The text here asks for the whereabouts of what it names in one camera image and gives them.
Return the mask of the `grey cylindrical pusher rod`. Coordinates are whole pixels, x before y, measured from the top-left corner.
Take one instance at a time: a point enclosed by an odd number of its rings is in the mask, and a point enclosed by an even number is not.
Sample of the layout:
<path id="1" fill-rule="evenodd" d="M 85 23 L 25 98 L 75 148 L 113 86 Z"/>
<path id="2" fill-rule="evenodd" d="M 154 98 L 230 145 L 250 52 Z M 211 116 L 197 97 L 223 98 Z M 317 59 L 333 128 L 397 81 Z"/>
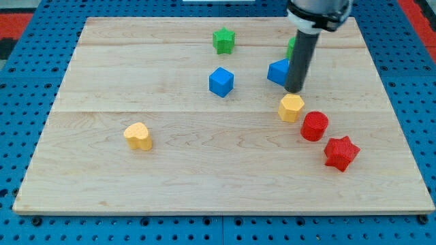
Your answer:
<path id="1" fill-rule="evenodd" d="M 319 33 L 307 34 L 297 31 L 284 85 L 286 91 L 299 93 L 302 90 L 319 36 Z"/>

